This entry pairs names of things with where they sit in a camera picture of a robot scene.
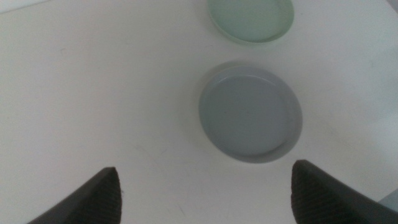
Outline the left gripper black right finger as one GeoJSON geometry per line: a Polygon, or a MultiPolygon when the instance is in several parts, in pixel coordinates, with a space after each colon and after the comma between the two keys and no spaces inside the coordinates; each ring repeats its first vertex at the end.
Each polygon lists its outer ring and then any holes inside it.
{"type": "Polygon", "coordinates": [[[397,224],[397,212],[348,187],[307,160],[292,167],[291,207],[303,224],[397,224]]]}

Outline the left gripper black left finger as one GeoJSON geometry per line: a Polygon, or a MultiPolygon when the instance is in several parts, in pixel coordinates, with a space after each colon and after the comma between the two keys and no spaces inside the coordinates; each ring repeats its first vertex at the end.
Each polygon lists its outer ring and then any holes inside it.
{"type": "Polygon", "coordinates": [[[119,224],[122,193],[115,167],[105,167],[29,224],[119,224]]]}

